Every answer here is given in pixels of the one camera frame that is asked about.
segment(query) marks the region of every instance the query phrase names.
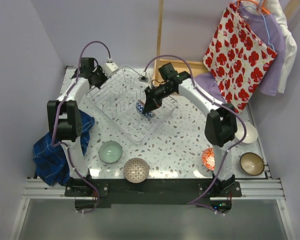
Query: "blue hanger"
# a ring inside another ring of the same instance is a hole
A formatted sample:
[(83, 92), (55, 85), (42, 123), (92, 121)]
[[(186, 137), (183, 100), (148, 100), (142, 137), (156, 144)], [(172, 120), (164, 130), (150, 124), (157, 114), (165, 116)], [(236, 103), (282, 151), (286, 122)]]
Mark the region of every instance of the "blue hanger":
[(271, 46), (271, 48), (272, 48), (273, 51), (276, 51), (276, 50), (275, 50), (275, 46), (273, 46), (273, 45), (270, 43), (270, 34), (269, 34), (269, 30), (268, 30), (266, 18), (265, 18), (265, 16), (261, 13), (261, 6), (262, 6), (262, 2), (263, 2), (263, 1), (264, 1), (264, 0), (260, 0), (259, 5), (258, 5), (258, 11), (257, 11), (257, 8), (256, 8), (256, 7), (252, 7), (252, 6), (242, 6), (242, 7), (238, 8), (237, 10), (245, 9), (245, 8), (251, 8), (251, 9), (256, 10), (257, 12), (259, 12), (259, 13), (261, 14), (261, 16), (263, 17), (263, 20), (264, 20), (264, 25), (265, 25), (266, 33), (267, 33), (267, 35), (268, 35), (268, 45)]

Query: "cloth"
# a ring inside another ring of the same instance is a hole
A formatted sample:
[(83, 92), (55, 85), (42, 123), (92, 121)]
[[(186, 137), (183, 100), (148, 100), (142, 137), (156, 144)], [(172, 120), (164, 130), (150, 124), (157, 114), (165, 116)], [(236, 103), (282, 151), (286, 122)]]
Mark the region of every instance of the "cloth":
[(215, 80), (214, 76), (210, 72), (199, 74), (194, 77), (194, 80), (201, 88), (206, 90), (206, 92), (210, 94), (212, 97), (214, 97), (215, 99), (223, 103), (226, 103), (226, 101), (221, 95), (217, 81)]
[[(80, 144), (83, 154), (86, 153), (90, 140), (89, 130), (95, 124), (95, 118), (80, 111), (82, 120), (82, 135)], [(36, 164), (35, 174), (38, 175), (49, 186), (59, 183), (66, 184), (69, 179), (69, 166), (63, 148), (59, 145), (52, 147), (52, 134), (48, 132), (33, 146), (33, 161)]]
[(276, 56), (231, 2), (222, 14), (203, 63), (216, 79), (224, 100), (241, 113)]
[[(248, 1), (243, 1), (241, 3), (244, 6), (253, 5), (253, 3), (250, 3)], [(283, 35), (283, 39), (285, 41), (285, 57), (284, 57), (283, 67), (280, 73), (279, 86), (277, 90), (278, 93), (283, 94), (285, 92), (288, 76), (291, 72), (291, 69), (296, 59), (298, 47), (296, 41), (292, 37), (291, 32), (288, 30), (287, 18), (284, 11), (282, 10), (279, 0), (267, 0), (265, 3), (265, 8), (272, 13), (275, 20), (279, 24), (279, 27)], [(255, 15), (259, 14), (250, 7), (246, 8), (246, 10)]]
[(259, 84), (259, 90), (263, 94), (275, 96), (278, 92), (279, 82), (281, 79), (281, 72), (285, 62), (286, 56), (286, 43), (282, 31), (277, 23), (274, 15), (269, 14), (264, 16), (260, 13), (253, 14), (248, 11), (250, 7), (241, 8), (238, 10), (240, 16), (245, 20), (249, 25), (250, 29), (256, 34), (268, 47), (271, 45), (268, 44), (268, 34), (269, 31), (270, 43), (274, 46), (274, 50), (277, 53), (276, 58), (274, 59), (271, 67), (268, 69), (264, 75), (262, 81)]

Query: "green bowl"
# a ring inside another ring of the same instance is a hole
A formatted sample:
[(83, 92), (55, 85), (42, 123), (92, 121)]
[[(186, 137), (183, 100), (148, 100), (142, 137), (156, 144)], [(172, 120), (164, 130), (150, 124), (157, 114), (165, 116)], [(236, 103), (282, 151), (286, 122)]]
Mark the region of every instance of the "green bowl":
[(113, 164), (119, 161), (122, 156), (122, 146), (116, 141), (107, 141), (99, 149), (100, 159), (107, 163)]

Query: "clothes hanger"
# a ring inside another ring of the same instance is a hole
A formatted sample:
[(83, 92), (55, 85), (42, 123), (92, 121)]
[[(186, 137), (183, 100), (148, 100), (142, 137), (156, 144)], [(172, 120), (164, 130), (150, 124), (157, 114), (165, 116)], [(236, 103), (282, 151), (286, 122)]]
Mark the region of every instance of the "clothes hanger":
[[(257, 6), (259, 6), (259, 4), (262, 2), (262, 1), (260, 1), (260, 2), (257, 2), (257, 1), (254, 1), (254, 0), (237, 0), (237, 7), (239, 8), (239, 5), (240, 5), (240, 2), (242, 2), (242, 1), (247, 1), (247, 2), (250, 2), (250, 3), (253, 3), (253, 4), (255, 4), (255, 5), (257, 5)], [(262, 5), (261, 5), (261, 9), (262, 9), (262, 11), (264, 12), (264, 13), (266, 13), (266, 14), (270, 14), (270, 12), (266, 9), (266, 7), (265, 7), (265, 4), (266, 4), (266, 0), (264, 0), (264, 2), (262, 3)]]
[(259, 13), (261, 14), (261, 16), (263, 17), (263, 20), (264, 20), (264, 25), (265, 25), (266, 33), (267, 33), (267, 35), (268, 35), (268, 45), (271, 46), (271, 48), (272, 48), (273, 51), (276, 51), (276, 50), (275, 50), (275, 46), (273, 46), (273, 45), (270, 43), (270, 34), (269, 34), (269, 30), (268, 30), (266, 18), (265, 18), (265, 16), (261, 13), (261, 10), (263, 9), (262, 6), (264, 6), (264, 4), (265, 4), (265, 2), (266, 2), (267, 0), (260, 0), (259, 3), (258, 3), (258, 2), (255, 2), (255, 1), (253, 1), (253, 0), (238, 0), (238, 1), (237, 1), (237, 4), (239, 4), (239, 2), (241, 2), (241, 1), (248, 1), (248, 2), (256, 3), (256, 5), (257, 5), (256, 7), (252, 7), (252, 6), (242, 6), (242, 7), (239, 7), (239, 5), (238, 5), (237, 11), (240, 10), (240, 9), (251, 8), (251, 9), (256, 10), (257, 12), (259, 12)]

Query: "orange bowl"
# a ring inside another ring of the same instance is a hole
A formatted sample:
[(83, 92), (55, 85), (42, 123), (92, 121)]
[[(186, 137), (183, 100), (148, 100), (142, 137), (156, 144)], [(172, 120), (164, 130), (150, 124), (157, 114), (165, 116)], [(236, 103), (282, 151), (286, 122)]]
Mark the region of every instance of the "orange bowl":
[(209, 147), (202, 153), (202, 163), (210, 171), (215, 170), (215, 152), (213, 147)]

